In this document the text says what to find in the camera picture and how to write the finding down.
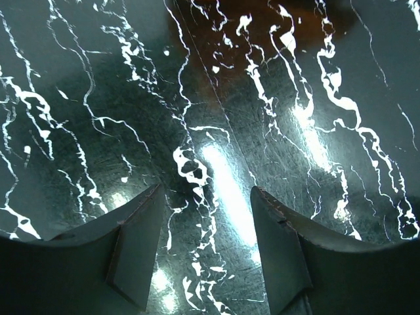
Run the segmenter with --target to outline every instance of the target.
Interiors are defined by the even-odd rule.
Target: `marble table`
[[[359,240],[418,236],[419,52],[419,0],[4,0],[0,234],[160,182],[149,314],[268,314],[252,186]]]

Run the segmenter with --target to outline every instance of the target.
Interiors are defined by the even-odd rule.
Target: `black plastic part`
[[[51,241],[0,238],[0,313],[146,310],[164,207],[163,188],[153,186]]]
[[[251,191],[251,204],[273,315],[291,302],[287,291],[306,294],[313,315],[418,313],[419,240],[392,245],[358,241],[298,214],[258,187]],[[275,217],[283,219],[279,223]],[[284,237],[293,230],[298,239]],[[284,269],[293,261],[299,261],[301,273],[294,266]],[[299,292],[298,284],[308,284],[306,270],[313,288]]]

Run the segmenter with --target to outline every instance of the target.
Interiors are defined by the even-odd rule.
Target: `glossy surface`
[[[418,1],[3,1],[0,20],[2,235],[164,183],[151,314],[267,314],[254,184],[362,240],[418,235]]]

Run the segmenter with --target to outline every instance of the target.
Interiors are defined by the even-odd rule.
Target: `black marble surface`
[[[268,314],[254,184],[374,242],[420,231],[418,0],[5,0],[0,233],[167,189],[149,314]]]

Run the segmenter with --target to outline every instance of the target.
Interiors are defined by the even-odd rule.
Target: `marble countertop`
[[[0,234],[161,182],[149,314],[268,314],[249,192],[373,243],[420,232],[420,1],[6,0]]]

